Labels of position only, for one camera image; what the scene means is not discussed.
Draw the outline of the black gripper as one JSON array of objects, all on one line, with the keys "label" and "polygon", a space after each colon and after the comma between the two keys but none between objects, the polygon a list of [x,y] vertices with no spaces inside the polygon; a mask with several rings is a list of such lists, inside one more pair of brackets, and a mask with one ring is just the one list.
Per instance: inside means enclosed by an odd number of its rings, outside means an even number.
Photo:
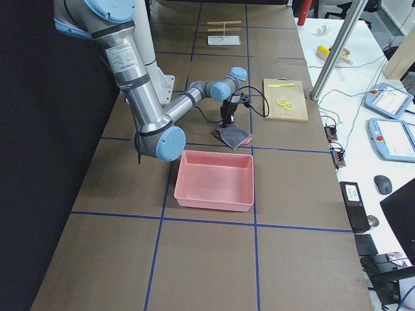
[{"label": "black gripper", "polygon": [[242,104],[246,108],[249,108],[251,105],[250,96],[245,95],[244,93],[238,95],[232,95],[229,99],[226,99],[222,102],[220,107],[220,116],[222,118],[222,128],[235,126],[234,113],[236,112],[238,106]]}]

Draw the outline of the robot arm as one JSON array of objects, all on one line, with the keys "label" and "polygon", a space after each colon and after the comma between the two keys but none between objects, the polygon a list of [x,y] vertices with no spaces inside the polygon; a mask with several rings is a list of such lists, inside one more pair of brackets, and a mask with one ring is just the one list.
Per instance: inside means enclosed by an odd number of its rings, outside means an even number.
[{"label": "robot arm", "polygon": [[228,121],[243,93],[247,72],[233,67],[222,80],[196,81],[174,101],[162,105],[161,80],[144,1],[54,1],[58,32],[99,44],[119,89],[125,93],[135,122],[132,144],[139,155],[174,161],[186,143],[175,123],[204,98],[222,102]]}]

